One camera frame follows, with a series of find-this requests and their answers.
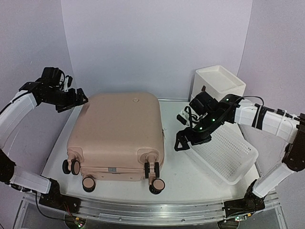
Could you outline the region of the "pink hard-shell suitcase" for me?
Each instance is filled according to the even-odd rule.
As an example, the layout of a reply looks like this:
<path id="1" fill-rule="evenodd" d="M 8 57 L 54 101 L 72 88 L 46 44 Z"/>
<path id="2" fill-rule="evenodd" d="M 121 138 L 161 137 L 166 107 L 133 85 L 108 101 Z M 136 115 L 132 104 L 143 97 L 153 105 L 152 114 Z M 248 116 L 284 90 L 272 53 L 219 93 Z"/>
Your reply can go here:
<path id="1" fill-rule="evenodd" d="M 151 193 L 165 189 L 160 104 L 151 93 L 106 93 L 89 98 L 67 142 L 65 174 L 81 175 L 82 187 L 93 192 L 98 180 L 146 179 Z"/>

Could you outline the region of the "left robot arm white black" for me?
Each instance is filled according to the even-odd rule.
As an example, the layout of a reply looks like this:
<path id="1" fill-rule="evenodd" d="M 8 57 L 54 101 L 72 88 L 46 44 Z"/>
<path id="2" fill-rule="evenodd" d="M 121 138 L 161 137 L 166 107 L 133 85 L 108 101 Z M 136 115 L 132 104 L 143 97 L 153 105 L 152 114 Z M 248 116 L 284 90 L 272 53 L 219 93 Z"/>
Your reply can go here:
<path id="1" fill-rule="evenodd" d="M 9 136 L 41 103 L 53 104 L 58 112 L 84 105 L 88 98 L 81 88 L 56 88 L 42 82 L 27 82 L 0 113 L 0 146 L 4 148 Z M 63 195 L 57 180 L 30 172 L 0 153 L 0 181 L 21 192 L 40 193 L 39 203 L 58 210 L 77 213 L 81 200 Z"/>

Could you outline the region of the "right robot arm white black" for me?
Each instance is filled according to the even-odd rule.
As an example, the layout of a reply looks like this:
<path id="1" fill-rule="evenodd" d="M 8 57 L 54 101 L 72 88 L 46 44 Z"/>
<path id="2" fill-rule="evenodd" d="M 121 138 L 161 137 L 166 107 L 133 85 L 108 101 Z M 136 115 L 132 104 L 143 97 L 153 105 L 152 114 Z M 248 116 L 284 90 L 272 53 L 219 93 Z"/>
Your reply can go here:
<path id="1" fill-rule="evenodd" d="M 254 180 L 243 198 L 224 203 L 227 216 L 254 213 L 265 208 L 265 196 L 282 181 L 305 168 L 305 115 L 289 114 L 253 103 L 248 96 L 228 94 L 220 101 L 201 92 L 178 115 L 186 126 L 178 131 L 175 151 L 189 150 L 211 141 L 225 123 L 250 126 L 286 142 L 284 156 L 269 172 Z"/>

